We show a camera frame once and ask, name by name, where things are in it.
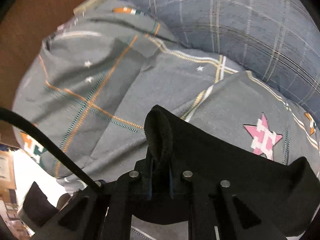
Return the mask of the black pants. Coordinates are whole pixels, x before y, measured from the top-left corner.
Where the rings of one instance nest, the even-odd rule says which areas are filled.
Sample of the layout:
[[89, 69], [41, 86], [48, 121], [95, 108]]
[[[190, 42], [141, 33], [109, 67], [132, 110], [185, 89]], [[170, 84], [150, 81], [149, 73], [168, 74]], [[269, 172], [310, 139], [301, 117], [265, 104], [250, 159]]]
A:
[[281, 185], [272, 220], [285, 239], [319, 239], [319, 180], [306, 158], [283, 165], [254, 155], [181, 120], [161, 106], [154, 106], [145, 120], [147, 155], [154, 160], [151, 199], [155, 222], [170, 223], [170, 166], [207, 174], [213, 169], [239, 175], [257, 169]]

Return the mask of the grey patterned bed sheet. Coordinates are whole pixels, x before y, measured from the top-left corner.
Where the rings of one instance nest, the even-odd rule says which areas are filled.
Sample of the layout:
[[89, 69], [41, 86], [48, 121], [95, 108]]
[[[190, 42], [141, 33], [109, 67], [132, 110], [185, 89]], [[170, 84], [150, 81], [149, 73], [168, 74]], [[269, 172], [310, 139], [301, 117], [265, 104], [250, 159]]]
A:
[[[225, 55], [185, 47], [126, 0], [107, 0], [46, 37], [21, 80], [12, 109], [52, 146], [19, 126], [14, 132], [75, 197], [146, 158], [154, 106], [276, 163], [304, 157], [319, 180], [319, 119]], [[189, 239], [188, 223], [133, 216], [130, 239]]]

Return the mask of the blue plaid pillow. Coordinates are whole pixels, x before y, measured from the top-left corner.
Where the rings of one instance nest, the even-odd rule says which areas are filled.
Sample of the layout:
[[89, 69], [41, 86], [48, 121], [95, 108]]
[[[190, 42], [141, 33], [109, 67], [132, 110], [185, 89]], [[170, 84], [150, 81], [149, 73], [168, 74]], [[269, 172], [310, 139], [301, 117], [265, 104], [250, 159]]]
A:
[[319, 29], [300, 0], [126, 0], [188, 48], [225, 55], [319, 119]]

